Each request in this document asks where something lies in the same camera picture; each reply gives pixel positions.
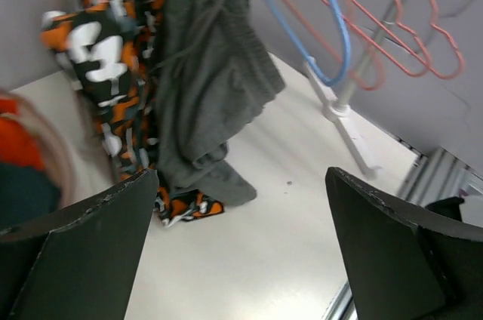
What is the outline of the grey knit shorts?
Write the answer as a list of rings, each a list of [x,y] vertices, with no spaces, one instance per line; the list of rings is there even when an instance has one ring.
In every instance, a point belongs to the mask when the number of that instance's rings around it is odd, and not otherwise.
[[[226,161],[229,139],[285,83],[249,22],[249,0],[166,0],[155,113],[157,168],[173,193],[227,206],[255,188]]]

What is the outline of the pink wire hanger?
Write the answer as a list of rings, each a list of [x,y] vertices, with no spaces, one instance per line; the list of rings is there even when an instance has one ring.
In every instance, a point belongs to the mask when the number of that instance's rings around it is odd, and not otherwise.
[[[463,55],[454,40],[453,36],[445,29],[443,29],[440,24],[440,9],[436,0],[428,0],[429,6],[431,8],[430,16],[429,16],[429,26],[432,31],[437,32],[438,34],[442,35],[446,42],[450,45],[454,56],[457,60],[457,68],[448,74],[444,74],[439,72],[437,69],[434,68],[431,55],[426,48],[426,44],[423,42],[422,38],[418,36],[416,31],[414,31],[409,26],[406,26],[401,21],[404,12],[404,4],[403,0],[392,0],[387,11],[384,15],[383,20],[379,20],[377,25],[379,27],[379,33],[382,35],[383,38],[390,35],[393,39],[400,44],[407,53],[410,54],[414,59],[416,59],[421,65],[422,69],[419,72],[412,72],[403,66],[400,62],[398,62],[391,54],[387,53],[385,49],[383,49],[380,43],[373,43],[373,46],[376,50],[378,50],[383,56],[385,56],[389,61],[395,64],[402,72],[412,78],[418,78],[425,75],[428,72],[431,72],[435,77],[440,78],[442,80],[448,81],[451,79],[456,78],[459,74],[463,72],[465,68],[465,61],[463,59]],[[412,38],[414,39],[415,43],[419,47],[419,51],[416,52],[412,50],[405,42],[403,42],[400,38],[398,38],[392,30],[389,29],[391,25],[397,26],[399,29],[409,33]]]

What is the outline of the orange black camo shorts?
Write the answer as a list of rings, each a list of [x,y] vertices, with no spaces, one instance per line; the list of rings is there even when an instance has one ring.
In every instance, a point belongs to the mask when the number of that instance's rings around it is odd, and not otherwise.
[[[42,41],[88,102],[117,181],[157,163],[157,81],[149,64],[164,2],[80,0],[75,12],[42,18]]]

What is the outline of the pink plastic basin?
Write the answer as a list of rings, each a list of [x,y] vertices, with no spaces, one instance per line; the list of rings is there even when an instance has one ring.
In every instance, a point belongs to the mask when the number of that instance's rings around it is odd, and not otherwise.
[[[75,202],[75,171],[66,141],[29,99],[3,89],[1,98],[17,102],[18,114],[11,118],[26,126],[37,139],[46,175],[60,188],[58,208],[72,205]]]

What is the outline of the metal clothes rack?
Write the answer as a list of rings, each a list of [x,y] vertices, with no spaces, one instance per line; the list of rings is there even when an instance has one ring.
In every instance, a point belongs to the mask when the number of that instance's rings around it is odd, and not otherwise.
[[[384,40],[379,30],[377,26],[371,38],[362,36],[366,41],[365,52],[360,56],[354,70],[349,72],[350,80],[344,85],[340,95],[336,95],[328,85],[318,79],[314,71],[314,57],[309,56],[304,63],[309,82],[322,102],[325,118],[334,123],[359,169],[370,180],[378,178],[382,167],[370,151],[366,140],[360,135],[349,101],[357,89],[375,91],[385,82],[386,73],[377,56],[380,52],[373,46],[373,43],[382,44]]]

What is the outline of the dark navy shorts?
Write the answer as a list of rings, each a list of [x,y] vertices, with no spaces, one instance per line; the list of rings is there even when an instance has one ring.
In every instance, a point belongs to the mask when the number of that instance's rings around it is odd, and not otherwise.
[[[55,211],[60,199],[60,188],[43,172],[1,163],[1,230]]]

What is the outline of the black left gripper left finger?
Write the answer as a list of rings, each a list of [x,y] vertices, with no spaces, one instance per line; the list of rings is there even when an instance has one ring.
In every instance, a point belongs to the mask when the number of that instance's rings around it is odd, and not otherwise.
[[[158,190],[145,170],[1,232],[3,319],[123,319]]]

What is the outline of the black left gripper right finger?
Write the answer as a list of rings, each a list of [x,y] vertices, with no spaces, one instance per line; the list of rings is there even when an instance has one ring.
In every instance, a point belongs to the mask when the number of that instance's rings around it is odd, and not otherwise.
[[[325,185],[360,319],[480,319],[482,229],[330,167]]]

